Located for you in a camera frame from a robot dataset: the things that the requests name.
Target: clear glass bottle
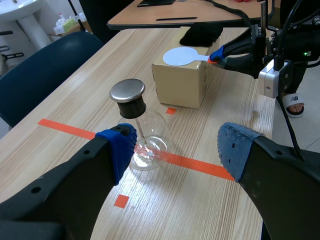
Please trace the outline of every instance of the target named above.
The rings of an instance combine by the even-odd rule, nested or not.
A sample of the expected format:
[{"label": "clear glass bottle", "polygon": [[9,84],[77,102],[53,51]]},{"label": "clear glass bottle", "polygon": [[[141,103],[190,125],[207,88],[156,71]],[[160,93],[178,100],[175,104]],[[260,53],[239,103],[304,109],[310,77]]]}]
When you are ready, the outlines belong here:
[{"label": "clear glass bottle", "polygon": [[126,79],[115,84],[110,97],[117,102],[122,118],[119,123],[131,124],[137,131],[137,142],[130,166],[138,170],[152,170],[165,161],[171,135],[164,118],[147,109],[142,94],[145,84],[138,79]]}]

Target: metal lid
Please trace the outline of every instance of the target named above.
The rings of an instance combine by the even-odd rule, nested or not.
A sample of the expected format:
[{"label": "metal lid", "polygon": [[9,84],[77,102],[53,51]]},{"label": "metal lid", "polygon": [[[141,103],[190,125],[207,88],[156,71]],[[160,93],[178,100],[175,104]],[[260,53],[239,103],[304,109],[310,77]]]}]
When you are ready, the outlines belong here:
[{"label": "metal lid", "polygon": [[116,83],[110,90],[110,98],[117,103],[129,103],[142,96],[146,86],[139,79],[126,79]]}]

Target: white sink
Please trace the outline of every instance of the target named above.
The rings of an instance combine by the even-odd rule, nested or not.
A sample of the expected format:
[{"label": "white sink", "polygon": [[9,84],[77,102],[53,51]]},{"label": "white sink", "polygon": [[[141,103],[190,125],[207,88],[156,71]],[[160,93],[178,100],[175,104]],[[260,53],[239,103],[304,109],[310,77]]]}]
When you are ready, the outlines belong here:
[{"label": "white sink", "polygon": [[0,22],[27,17],[41,8],[43,0],[0,0]]},{"label": "white sink", "polygon": [[17,20],[37,50],[51,43],[33,14],[41,8],[43,1],[0,0],[0,22]]}]

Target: black cap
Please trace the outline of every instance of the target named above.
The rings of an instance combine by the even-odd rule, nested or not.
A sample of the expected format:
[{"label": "black cap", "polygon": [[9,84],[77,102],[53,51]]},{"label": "black cap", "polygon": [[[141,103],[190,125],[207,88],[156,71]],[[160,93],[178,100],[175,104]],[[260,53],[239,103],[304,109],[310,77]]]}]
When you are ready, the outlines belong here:
[{"label": "black cap", "polygon": [[140,117],[147,109],[142,98],[146,90],[139,79],[126,79],[115,84],[110,90],[110,98],[118,104],[120,115],[125,119]]}]

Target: orange tape line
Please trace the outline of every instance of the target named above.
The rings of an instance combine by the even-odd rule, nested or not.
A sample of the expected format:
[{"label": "orange tape line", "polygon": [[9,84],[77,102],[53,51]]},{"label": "orange tape line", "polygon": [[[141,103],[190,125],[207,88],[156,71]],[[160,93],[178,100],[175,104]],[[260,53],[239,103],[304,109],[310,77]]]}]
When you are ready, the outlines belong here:
[{"label": "orange tape line", "polygon": [[168,107],[168,109],[167,109],[167,111],[165,113],[173,115],[173,114],[175,114],[176,110],[177,109],[175,109],[175,108]]},{"label": "orange tape line", "polygon": [[126,205],[127,205],[128,200],[129,200],[129,197],[128,197],[128,196],[119,194],[119,196],[118,196],[117,199],[115,200],[114,205],[115,205],[116,207],[119,207],[119,208],[124,209],[124,208],[126,207]]},{"label": "orange tape line", "polygon": [[55,129],[61,132],[65,132],[67,134],[72,134],[72,135],[76,135],[78,137],[84,138],[84,139],[94,139],[95,138],[95,133],[92,131],[87,131],[87,130],[83,130],[81,128],[77,128],[74,126],[69,126],[69,125],[65,125],[56,121],[51,121],[48,119],[41,119],[38,122],[39,125],[51,128],[51,129]]},{"label": "orange tape line", "polygon": [[[38,122],[38,124],[44,127],[48,127],[51,129],[68,133],[68,134],[76,135],[78,137],[89,139],[89,140],[93,139],[96,135],[92,131],[83,130],[74,126],[65,125],[65,124],[51,121],[44,118],[41,119]],[[144,150],[139,149],[136,146],[135,151],[142,153]],[[234,181],[234,178],[222,166],[218,166],[218,165],[211,164],[204,161],[195,160],[192,158],[176,155],[176,154],[165,152],[165,151],[159,151],[156,149],[153,149],[153,151],[154,151],[154,154],[159,156],[159,158],[162,159],[164,162],[178,165],[180,167],[184,167],[187,169],[195,170],[201,173],[209,174],[212,176],[216,176],[219,178]]]}]

